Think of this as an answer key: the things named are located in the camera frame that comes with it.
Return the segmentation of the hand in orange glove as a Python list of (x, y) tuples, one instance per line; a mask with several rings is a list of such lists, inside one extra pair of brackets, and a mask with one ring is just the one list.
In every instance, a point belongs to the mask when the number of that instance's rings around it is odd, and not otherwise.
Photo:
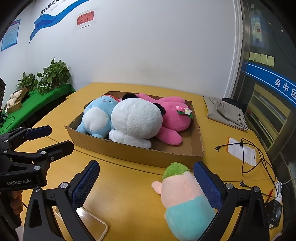
[(10, 206), (15, 215), (20, 216), (23, 212), (23, 198), (22, 198), (22, 191), (13, 191), (10, 193), (11, 201)]

